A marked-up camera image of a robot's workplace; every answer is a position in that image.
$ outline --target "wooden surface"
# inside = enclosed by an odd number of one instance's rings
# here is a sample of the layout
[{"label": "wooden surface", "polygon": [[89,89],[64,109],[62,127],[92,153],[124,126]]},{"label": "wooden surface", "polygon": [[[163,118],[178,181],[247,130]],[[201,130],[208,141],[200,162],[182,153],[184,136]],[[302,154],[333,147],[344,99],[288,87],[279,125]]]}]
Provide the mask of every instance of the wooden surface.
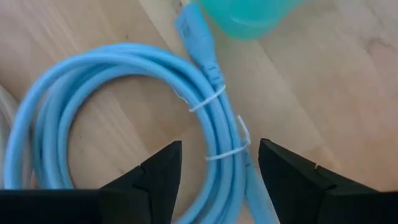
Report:
[{"label": "wooden surface", "polygon": [[[143,42],[186,57],[171,0],[0,0],[0,82],[21,99],[55,62]],[[310,0],[261,40],[213,26],[218,58],[256,156],[273,141],[378,190],[398,190],[398,1]],[[174,139],[183,141],[175,216],[205,171],[198,121],[165,84],[125,78],[97,91],[70,135],[77,187],[100,187]],[[251,223],[247,212],[242,223]]]}]

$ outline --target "white cable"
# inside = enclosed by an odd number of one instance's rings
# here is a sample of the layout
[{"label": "white cable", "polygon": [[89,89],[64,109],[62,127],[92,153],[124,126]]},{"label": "white cable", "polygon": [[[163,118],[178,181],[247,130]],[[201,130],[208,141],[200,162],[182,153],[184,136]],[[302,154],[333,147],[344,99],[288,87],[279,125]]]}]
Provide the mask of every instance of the white cable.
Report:
[{"label": "white cable", "polygon": [[[6,153],[7,141],[10,135],[11,126],[14,124],[14,118],[18,104],[11,94],[0,85],[0,189],[4,188],[3,167],[4,155]],[[30,188],[32,186],[32,161],[29,139],[24,145],[22,165],[22,186]]]}]

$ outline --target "wooden table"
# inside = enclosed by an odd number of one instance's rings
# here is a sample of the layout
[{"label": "wooden table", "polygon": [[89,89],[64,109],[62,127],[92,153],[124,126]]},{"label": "wooden table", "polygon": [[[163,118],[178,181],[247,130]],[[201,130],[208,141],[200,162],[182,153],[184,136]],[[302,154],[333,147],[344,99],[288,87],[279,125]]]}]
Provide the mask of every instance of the wooden table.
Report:
[{"label": "wooden table", "polygon": [[[21,99],[55,62],[103,44],[143,42],[187,57],[171,0],[0,0],[0,82]],[[398,189],[398,1],[310,0],[263,39],[213,26],[227,91],[256,157],[273,141],[378,190]],[[183,141],[175,217],[205,175],[201,128],[164,83],[123,78],[85,103],[70,135],[77,187],[100,187]],[[242,215],[242,223],[251,222]]]}]

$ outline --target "light blue cable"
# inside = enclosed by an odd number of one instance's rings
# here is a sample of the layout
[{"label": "light blue cable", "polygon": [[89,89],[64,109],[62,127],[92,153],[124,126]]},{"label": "light blue cable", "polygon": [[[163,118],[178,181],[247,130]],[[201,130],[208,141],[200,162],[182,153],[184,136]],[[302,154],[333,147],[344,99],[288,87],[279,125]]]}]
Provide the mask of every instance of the light blue cable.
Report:
[{"label": "light blue cable", "polygon": [[[107,45],[59,62],[32,85],[16,114],[6,151],[5,188],[22,187],[23,140],[47,90],[34,126],[34,169],[41,188],[71,189],[68,132],[79,106],[94,90],[114,78],[147,75],[166,82],[193,108],[224,85],[220,71],[217,71],[219,77],[212,72],[206,69],[201,72],[168,51],[143,44]],[[242,146],[225,92],[195,113],[203,128],[208,156]],[[177,223],[234,223],[245,196],[256,223],[274,223],[266,204],[268,195],[248,153],[207,164],[199,196]]]}]

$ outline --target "green plastic container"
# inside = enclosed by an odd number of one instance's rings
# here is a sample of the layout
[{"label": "green plastic container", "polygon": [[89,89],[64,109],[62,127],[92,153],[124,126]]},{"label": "green plastic container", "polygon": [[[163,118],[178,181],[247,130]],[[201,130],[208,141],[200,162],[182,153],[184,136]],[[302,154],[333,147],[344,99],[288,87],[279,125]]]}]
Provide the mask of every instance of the green plastic container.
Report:
[{"label": "green plastic container", "polygon": [[199,0],[227,34],[255,39],[274,29],[303,0]]}]

